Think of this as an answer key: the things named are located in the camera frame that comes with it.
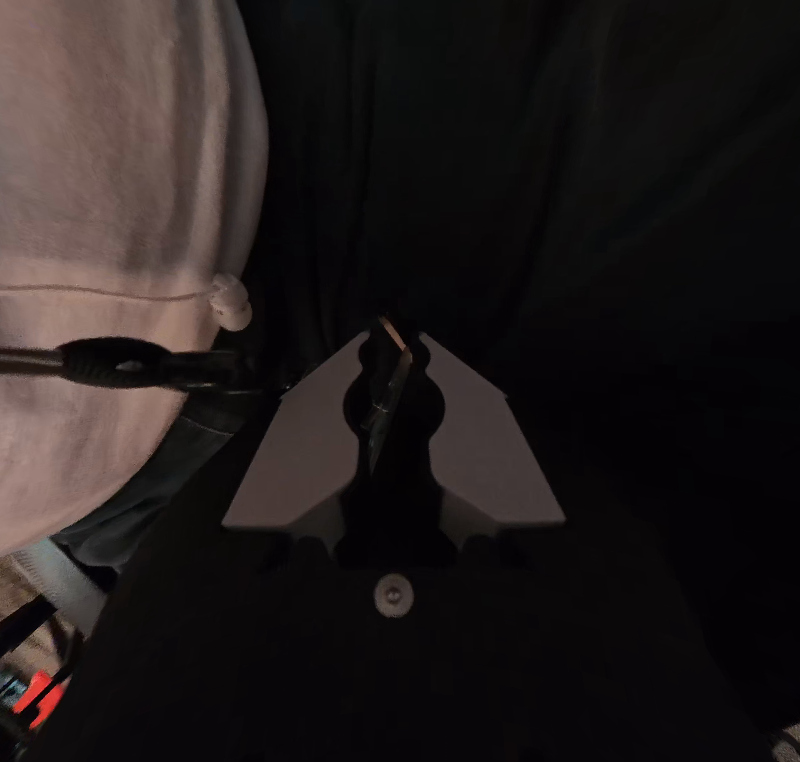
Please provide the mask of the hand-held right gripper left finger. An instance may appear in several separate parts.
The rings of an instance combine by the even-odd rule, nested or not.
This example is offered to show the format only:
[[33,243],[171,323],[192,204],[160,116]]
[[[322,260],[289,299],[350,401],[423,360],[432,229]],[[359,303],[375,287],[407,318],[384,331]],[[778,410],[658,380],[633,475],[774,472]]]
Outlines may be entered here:
[[222,526],[319,539],[329,553],[345,534],[341,495],[358,472],[359,439],[345,396],[363,371],[364,331],[281,398]]

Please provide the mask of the person in white hoodie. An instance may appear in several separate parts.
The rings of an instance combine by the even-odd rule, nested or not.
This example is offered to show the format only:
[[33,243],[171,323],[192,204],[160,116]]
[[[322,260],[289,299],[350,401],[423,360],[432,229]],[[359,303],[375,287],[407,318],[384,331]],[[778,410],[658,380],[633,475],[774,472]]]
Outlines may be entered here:
[[235,0],[1,0],[2,347],[210,350],[267,158]]

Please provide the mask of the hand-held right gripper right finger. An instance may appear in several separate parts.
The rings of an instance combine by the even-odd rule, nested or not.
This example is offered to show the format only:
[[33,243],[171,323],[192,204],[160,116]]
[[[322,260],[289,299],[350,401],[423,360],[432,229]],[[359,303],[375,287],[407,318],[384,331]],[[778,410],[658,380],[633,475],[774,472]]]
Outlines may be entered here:
[[445,407],[429,442],[442,532],[462,550],[476,536],[564,525],[505,394],[432,337],[422,333],[420,340],[430,355],[425,374]]

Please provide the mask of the red plastic clip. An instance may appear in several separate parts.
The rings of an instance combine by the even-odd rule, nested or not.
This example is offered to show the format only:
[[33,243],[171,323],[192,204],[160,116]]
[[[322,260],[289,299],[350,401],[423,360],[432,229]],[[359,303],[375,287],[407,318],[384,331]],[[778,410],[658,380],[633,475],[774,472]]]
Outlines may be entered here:
[[58,706],[64,692],[64,682],[71,676],[67,668],[59,669],[53,676],[38,670],[22,695],[11,707],[12,715],[26,731],[40,726]]

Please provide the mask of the pale wooden stick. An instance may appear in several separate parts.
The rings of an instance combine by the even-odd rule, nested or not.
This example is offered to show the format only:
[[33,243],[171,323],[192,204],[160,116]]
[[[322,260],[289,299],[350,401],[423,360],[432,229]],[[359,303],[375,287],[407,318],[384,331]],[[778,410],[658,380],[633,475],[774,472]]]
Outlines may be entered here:
[[414,361],[412,350],[388,316],[380,315],[370,340],[377,346],[375,374],[370,380],[371,406],[362,422],[368,435],[367,456],[370,475],[375,474],[379,457],[403,394]]

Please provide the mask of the black cloth backdrop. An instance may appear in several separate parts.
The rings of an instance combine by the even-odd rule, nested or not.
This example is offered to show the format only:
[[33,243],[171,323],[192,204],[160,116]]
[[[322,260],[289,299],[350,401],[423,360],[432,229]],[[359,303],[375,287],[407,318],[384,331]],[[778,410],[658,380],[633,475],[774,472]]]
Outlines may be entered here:
[[420,370],[334,551],[119,579],[29,760],[771,760],[798,721],[798,0],[237,0],[285,387],[378,314],[506,394],[561,527],[439,527]]

